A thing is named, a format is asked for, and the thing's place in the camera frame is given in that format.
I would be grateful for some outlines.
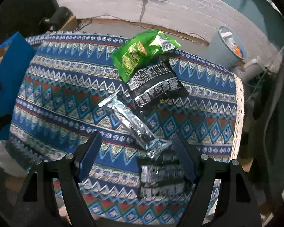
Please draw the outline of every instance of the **green snack bag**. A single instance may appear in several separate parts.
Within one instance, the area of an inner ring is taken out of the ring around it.
[[[127,82],[134,70],[148,66],[151,58],[177,49],[181,45],[159,30],[141,32],[129,39],[111,56],[119,76]]]

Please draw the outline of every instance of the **diamond pattern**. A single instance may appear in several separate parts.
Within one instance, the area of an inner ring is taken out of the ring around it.
[[[164,132],[167,136],[170,136],[177,130],[176,122],[173,116],[171,116],[163,125]]]
[[[182,217],[182,214],[183,214],[183,212],[185,211],[185,209],[180,209],[177,213],[176,213],[176,221],[178,222],[178,221],[180,221],[180,219],[181,219],[181,217]]]
[[[93,109],[93,117],[96,123],[102,120],[105,116],[106,116],[106,110],[99,108],[99,106]]]
[[[111,121],[112,128],[116,129],[120,125],[120,122],[115,118],[113,114],[109,116],[109,119]]]
[[[202,122],[196,129],[197,137],[200,141],[202,141],[205,136],[208,134],[207,125],[205,122]]]
[[[63,94],[62,92],[60,92],[54,97],[54,108],[58,109],[62,104],[63,104]]]
[[[30,82],[30,83],[26,86],[26,92],[25,92],[26,96],[30,96],[33,91],[34,91],[33,83]]]
[[[147,123],[149,124],[148,127],[151,129],[152,132],[155,132],[160,124],[158,120],[158,115],[154,113],[148,120]]]
[[[91,213],[96,214],[96,215],[100,215],[103,213],[102,207],[100,206],[98,202],[96,204],[91,205],[88,209]]]
[[[221,134],[220,127],[218,125],[218,121],[216,121],[215,124],[211,127],[211,130],[209,131],[211,142],[214,143],[220,134]]]
[[[89,99],[86,98],[83,102],[81,102],[78,105],[78,114],[79,114],[79,118],[82,119],[83,117],[85,117],[85,115],[87,115],[90,112],[90,105],[89,105]]]
[[[185,139],[187,139],[193,132],[193,126],[191,125],[191,121],[187,120],[181,127],[181,133]]]
[[[121,214],[120,214],[120,212],[119,212],[119,209],[118,209],[116,206],[114,206],[114,207],[112,207],[111,209],[109,209],[109,210],[105,213],[105,215],[106,215],[106,217],[107,217],[108,219],[111,219],[111,220],[115,220],[115,219],[121,217]]]
[[[43,104],[46,105],[50,100],[51,100],[51,88],[48,88],[43,94]]]
[[[172,218],[172,215],[169,210],[165,210],[162,215],[159,217],[161,223],[166,223]]]
[[[71,113],[71,111],[76,108],[76,100],[74,95],[72,95],[66,102],[65,102],[65,109],[66,112]]]
[[[131,210],[129,210],[125,215],[124,218],[129,222],[134,222],[138,219],[138,214],[135,208],[133,207]]]
[[[152,209],[149,209],[142,217],[141,220],[143,222],[143,224],[148,224],[150,222],[152,222],[154,219],[156,218],[154,212]]]
[[[232,135],[233,135],[233,132],[232,132],[232,129],[231,129],[230,124],[228,122],[227,125],[223,129],[224,141],[228,142]]]
[[[34,101],[37,101],[41,96],[42,96],[42,88],[41,88],[41,84],[40,84],[37,88],[35,88]]]

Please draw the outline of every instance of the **orange object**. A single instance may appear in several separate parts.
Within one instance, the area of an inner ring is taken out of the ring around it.
[[[234,45],[234,46],[233,46],[233,50],[235,51],[235,53],[236,53],[238,56],[242,57],[242,53],[241,53],[241,50],[240,50],[240,48],[238,47],[238,45]]]

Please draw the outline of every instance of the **wall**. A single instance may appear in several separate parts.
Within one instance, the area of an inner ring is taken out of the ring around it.
[[[268,2],[265,0],[221,1],[250,19],[278,50],[284,45],[284,21]]]
[[[78,18],[109,14],[129,21],[138,21],[142,5],[141,0],[57,2]],[[242,38],[248,58],[259,55],[264,62],[284,44],[284,23],[264,0],[149,0],[143,22],[198,33],[209,42],[220,26],[228,26]]]

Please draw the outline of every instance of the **screw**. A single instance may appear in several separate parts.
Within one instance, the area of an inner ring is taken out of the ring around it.
[[[39,165],[39,164],[41,164],[42,163],[42,159],[37,159],[37,160],[35,160],[35,164],[36,165]]]
[[[209,158],[207,154],[201,154],[200,157],[202,160],[208,160]]]
[[[66,156],[65,156],[66,159],[72,159],[73,158],[73,154],[72,153],[68,153]]]
[[[239,162],[238,162],[237,160],[235,160],[235,159],[233,159],[233,160],[231,161],[231,163],[232,163],[234,166],[238,166],[238,165],[239,165]]]

